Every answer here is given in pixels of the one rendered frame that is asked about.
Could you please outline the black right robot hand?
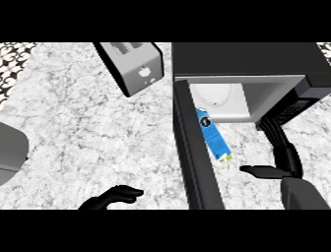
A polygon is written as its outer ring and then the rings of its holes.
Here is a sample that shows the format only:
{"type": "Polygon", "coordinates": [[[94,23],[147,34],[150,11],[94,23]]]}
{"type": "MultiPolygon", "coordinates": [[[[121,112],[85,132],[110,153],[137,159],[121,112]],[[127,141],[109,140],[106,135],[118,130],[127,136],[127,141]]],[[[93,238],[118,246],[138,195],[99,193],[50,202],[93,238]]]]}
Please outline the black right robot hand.
{"type": "Polygon", "coordinates": [[[258,126],[273,147],[275,166],[242,165],[239,170],[261,179],[300,178],[303,170],[298,154],[278,121],[270,117],[264,117],[258,126]]]}

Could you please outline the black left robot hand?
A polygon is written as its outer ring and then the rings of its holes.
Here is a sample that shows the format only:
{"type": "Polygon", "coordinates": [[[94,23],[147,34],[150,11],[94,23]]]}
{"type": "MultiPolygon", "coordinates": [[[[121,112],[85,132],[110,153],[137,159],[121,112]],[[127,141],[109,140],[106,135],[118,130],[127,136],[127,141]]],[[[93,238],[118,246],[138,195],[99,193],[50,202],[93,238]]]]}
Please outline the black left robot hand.
{"type": "Polygon", "coordinates": [[[104,210],[112,203],[133,204],[141,195],[140,189],[116,185],[100,196],[91,197],[79,206],[79,210],[104,210]]]}

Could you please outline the blue milk carton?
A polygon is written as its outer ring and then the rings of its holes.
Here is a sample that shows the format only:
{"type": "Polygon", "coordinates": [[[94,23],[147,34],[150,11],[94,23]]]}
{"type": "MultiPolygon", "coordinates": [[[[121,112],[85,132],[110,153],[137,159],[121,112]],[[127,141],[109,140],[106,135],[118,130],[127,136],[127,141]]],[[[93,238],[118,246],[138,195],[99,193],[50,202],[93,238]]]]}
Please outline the blue milk carton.
{"type": "Polygon", "coordinates": [[[196,109],[196,115],[210,154],[218,163],[229,164],[232,160],[230,148],[226,145],[210,115],[201,108],[196,109]]]}

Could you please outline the black microwave door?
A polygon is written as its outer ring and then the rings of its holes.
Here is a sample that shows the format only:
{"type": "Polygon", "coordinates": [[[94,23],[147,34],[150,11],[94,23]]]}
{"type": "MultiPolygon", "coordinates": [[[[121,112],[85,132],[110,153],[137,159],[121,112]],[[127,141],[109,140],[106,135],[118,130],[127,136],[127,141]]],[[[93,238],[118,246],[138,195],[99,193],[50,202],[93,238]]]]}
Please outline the black microwave door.
{"type": "Polygon", "coordinates": [[[189,83],[173,84],[173,132],[190,210],[223,210],[189,83]]]}

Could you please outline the black microwave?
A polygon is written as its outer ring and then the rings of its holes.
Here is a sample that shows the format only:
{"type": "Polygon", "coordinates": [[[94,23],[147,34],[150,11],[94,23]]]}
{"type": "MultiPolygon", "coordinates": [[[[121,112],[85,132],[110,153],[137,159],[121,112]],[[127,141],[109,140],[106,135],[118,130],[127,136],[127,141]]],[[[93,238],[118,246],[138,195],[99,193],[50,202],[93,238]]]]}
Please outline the black microwave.
{"type": "Polygon", "coordinates": [[[331,94],[331,66],[313,42],[174,42],[173,80],[229,84],[218,107],[196,105],[214,123],[287,124],[331,94]]]}

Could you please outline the silver toaster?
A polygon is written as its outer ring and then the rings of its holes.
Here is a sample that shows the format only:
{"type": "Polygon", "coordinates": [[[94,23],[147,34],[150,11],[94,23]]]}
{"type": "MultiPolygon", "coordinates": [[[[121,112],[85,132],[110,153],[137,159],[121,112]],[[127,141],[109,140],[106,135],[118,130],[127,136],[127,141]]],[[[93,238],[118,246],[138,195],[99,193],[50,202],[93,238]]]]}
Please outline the silver toaster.
{"type": "Polygon", "coordinates": [[[162,52],[153,42],[94,42],[106,68],[127,97],[164,77],[162,52]]]}

